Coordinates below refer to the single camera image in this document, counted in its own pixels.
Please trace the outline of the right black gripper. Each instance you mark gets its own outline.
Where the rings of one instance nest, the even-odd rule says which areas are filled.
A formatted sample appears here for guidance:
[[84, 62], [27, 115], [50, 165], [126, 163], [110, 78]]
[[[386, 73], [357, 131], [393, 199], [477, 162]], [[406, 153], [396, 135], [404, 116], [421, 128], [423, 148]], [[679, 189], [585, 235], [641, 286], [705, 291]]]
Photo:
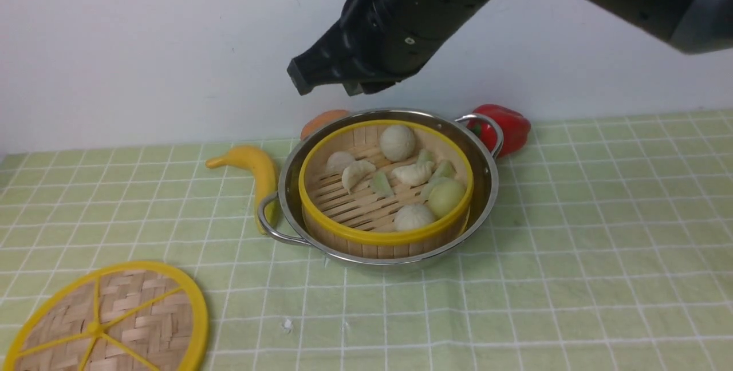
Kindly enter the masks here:
[[376, 94], [417, 74], [489, 0], [346, 0], [335, 22], [286, 68], [298, 94], [337, 84]]

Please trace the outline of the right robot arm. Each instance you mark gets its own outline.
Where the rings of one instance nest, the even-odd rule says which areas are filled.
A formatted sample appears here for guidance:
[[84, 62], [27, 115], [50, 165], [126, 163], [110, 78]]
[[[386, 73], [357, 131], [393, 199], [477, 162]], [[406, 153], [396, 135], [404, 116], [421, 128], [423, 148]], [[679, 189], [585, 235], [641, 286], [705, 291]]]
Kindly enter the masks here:
[[[374, 94], [417, 74], [489, 0], [346, 0], [340, 19], [290, 61], [301, 95]], [[732, 0], [588, 0], [685, 54], [731, 48]]]

